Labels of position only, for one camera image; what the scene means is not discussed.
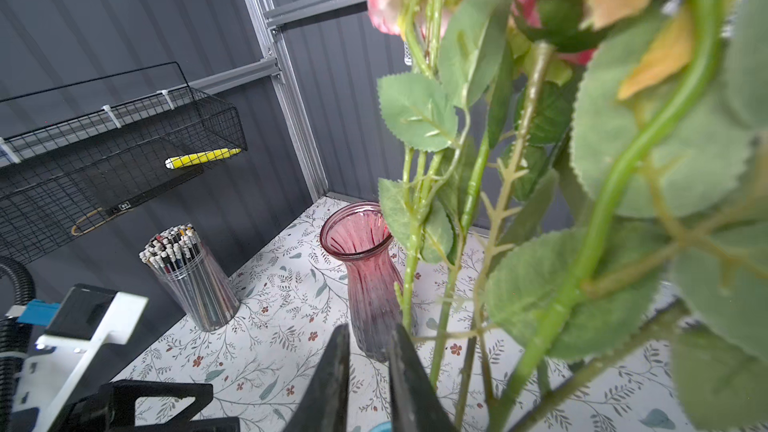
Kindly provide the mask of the hot pink rose stem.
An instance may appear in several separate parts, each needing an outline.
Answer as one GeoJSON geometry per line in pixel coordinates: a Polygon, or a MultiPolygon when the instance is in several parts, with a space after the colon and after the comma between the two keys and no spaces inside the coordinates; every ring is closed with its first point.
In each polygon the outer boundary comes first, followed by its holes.
{"type": "Polygon", "coordinates": [[[504,239],[502,233],[512,230],[509,223],[514,211],[508,207],[512,195],[521,188],[524,172],[537,178],[542,171],[523,164],[535,119],[544,110],[544,92],[552,80],[548,73],[555,60],[584,65],[605,34],[590,25],[584,25],[587,14],[585,0],[514,0],[512,19],[514,29],[530,43],[524,54],[527,85],[517,104],[521,107],[514,116],[512,132],[515,141],[511,156],[501,163],[502,189],[497,204],[489,211],[491,230],[483,266],[477,277],[473,299],[484,298],[486,285],[495,267],[510,250],[524,243],[522,239],[504,239]]]}

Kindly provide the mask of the cream peach rose stem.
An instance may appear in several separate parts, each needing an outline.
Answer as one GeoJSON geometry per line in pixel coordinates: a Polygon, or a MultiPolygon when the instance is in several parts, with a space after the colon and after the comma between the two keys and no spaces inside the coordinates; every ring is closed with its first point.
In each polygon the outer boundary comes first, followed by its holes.
{"type": "MultiPolygon", "coordinates": [[[[447,95],[447,104],[449,109],[453,110],[453,107],[458,107],[466,114],[469,114],[469,106],[473,105],[479,98],[482,92],[484,92],[494,79],[498,79],[499,74],[504,75],[505,67],[507,67],[508,60],[505,59],[509,52],[509,47],[506,42],[506,31],[508,28],[507,22],[510,15],[510,7],[512,7],[513,0],[469,0],[470,5],[466,7],[464,5],[459,6],[459,11],[451,21],[446,22],[446,31],[443,32],[443,1],[444,0],[431,0],[426,12],[426,27],[427,27],[427,51],[429,57],[423,59],[417,55],[417,69],[420,72],[426,73],[426,75],[418,75],[419,78],[427,78],[434,82],[435,74],[439,75],[439,79],[442,81],[442,85],[447,87],[443,90],[440,87],[440,91],[445,92],[447,95]]],[[[487,159],[491,148],[493,148],[499,138],[493,136],[494,133],[491,129],[491,112],[489,109],[489,115],[487,118],[487,128],[484,132],[483,140],[480,150],[478,152],[475,162],[473,162],[472,175],[467,182],[467,196],[465,202],[461,207],[460,217],[458,224],[455,224],[455,232],[458,233],[458,239],[454,237],[454,241],[458,244],[457,256],[454,257],[451,262],[448,257],[448,249],[442,249],[438,247],[438,252],[441,255],[441,260],[446,262],[449,266],[449,279],[446,286],[446,300],[453,300],[453,293],[455,289],[455,283],[458,277],[458,273],[461,266],[458,265],[460,256],[463,253],[464,241],[466,234],[468,233],[469,224],[473,220],[473,214],[477,208],[477,201],[481,195],[481,182],[484,172],[482,169],[485,167],[485,162],[481,159],[487,159]]],[[[446,183],[449,180],[450,174],[459,171],[459,162],[463,159],[463,148],[468,140],[466,135],[468,134],[468,127],[471,125],[471,119],[469,115],[465,117],[467,122],[464,130],[459,137],[459,140],[454,144],[453,135],[448,136],[447,145],[437,150],[436,155],[430,165],[429,172],[426,176],[418,179],[424,179],[424,184],[417,185],[415,192],[404,192],[403,198],[406,200],[406,210],[408,212],[408,241],[406,242],[407,249],[407,267],[406,267],[406,283],[405,283],[405,298],[401,304],[404,312],[410,311],[411,306],[411,286],[412,279],[415,273],[416,266],[419,262],[417,255],[422,254],[422,246],[427,240],[426,223],[427,218],[434,209],[433,202],[437,199],[435,197],[443,189],[448,190],[446,183]],[[455,146],[455,155],[451,159],[450,167],[443,175],[437,174],[438,166],[442,164],[443,152],[448,148],[455,146]]],[[[431,363],[431,369],[429,373],[429,382],[431,387],[436,387],[439,376],[440,367],[443,360],[443,352],[440,348],[445,345],[447,340],[447,320],[450,313],[451,303],[447,303],[441,309],[440,322],[438,325],[438,336],[436,339],[436,345],[434,349],[434,356],[431,363]]]]}

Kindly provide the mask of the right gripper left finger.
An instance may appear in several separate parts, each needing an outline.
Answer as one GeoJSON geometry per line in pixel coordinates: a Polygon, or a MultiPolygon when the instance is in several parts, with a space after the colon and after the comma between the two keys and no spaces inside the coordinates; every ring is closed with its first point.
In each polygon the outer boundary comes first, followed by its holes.
{"type": "Polygon", "coordinates": [[[289,431],[347,430],[350,330],[335,327],[304,396],[284,427],[289,431]]]}

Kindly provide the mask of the teal ceramic vase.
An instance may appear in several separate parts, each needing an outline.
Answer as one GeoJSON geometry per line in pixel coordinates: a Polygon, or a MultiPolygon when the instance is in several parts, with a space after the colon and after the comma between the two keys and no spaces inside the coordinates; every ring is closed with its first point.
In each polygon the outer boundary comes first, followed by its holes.
{"type": "Polygon", "coordinates": [[[393,431],[393,427],[390,421],[377,424],[369,430],[369,432],[392,432],[392,431],[393,431]]]}

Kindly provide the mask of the pink peony spray stem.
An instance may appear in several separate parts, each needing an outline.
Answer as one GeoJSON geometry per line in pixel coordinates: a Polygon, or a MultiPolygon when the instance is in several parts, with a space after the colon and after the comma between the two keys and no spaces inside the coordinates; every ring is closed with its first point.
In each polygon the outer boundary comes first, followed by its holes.
{"type": "Polygon", "coordinates": [[[651,327],[671,328],[677,397],[698,429],[767,421],[767,0],[584,0],[597,41],[576,96],[572,169],[592,206],[553,285],[522,298],[520,246],[491,277],[492,320],[524,352],[491,409],[501,430],[547,357],[584,367],[540,420],[651,327]],[[670,265],[680,298],[648,326],[628,304],[670,265]],[[694,327],[677,329],[683,312],[694,327]]]}

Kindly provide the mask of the coral pink rose stem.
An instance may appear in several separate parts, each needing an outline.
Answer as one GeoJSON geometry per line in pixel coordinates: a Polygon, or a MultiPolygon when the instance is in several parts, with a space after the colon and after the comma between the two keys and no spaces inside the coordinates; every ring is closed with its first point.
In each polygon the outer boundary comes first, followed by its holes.
{"type": "Polygon", "coordinates": [[[458,117],[438,81],[441,39],[452,12],[449,0],[366,0],[373,27],[408,46],[409,72],[378,79],[379,110],[387,129],[404,145],[402,177],[379,182],[387,225],[406,251],[406,269],[395,294],[405,329],[413,325],[414,280],[427,257],[427,222],[447,175],[440,167],[459,146],[458,117]]]}

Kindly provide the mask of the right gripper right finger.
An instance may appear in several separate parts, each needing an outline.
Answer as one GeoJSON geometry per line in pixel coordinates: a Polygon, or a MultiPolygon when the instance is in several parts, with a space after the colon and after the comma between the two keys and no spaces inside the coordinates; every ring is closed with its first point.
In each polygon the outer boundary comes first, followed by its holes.
{"type": "Polygon", "coordinates": [[[388,358],[392,430],[455,431],[402,324],[392,331],[388,358]]]}

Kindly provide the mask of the pink ribbed glass vase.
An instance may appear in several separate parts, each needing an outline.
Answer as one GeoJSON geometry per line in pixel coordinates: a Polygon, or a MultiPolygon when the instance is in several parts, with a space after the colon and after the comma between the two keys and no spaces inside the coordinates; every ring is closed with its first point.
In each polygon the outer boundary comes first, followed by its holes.
{"type": "Polygon", "coordinates": [[[389,247],[393,242],[380,205],[358,202],[333,213],[320,232],[320,245],[347,270],[351,327],[358,348],[377,362],[388,361],[387,348],[403,320],[395,289],[403,279],[389,247]]]}

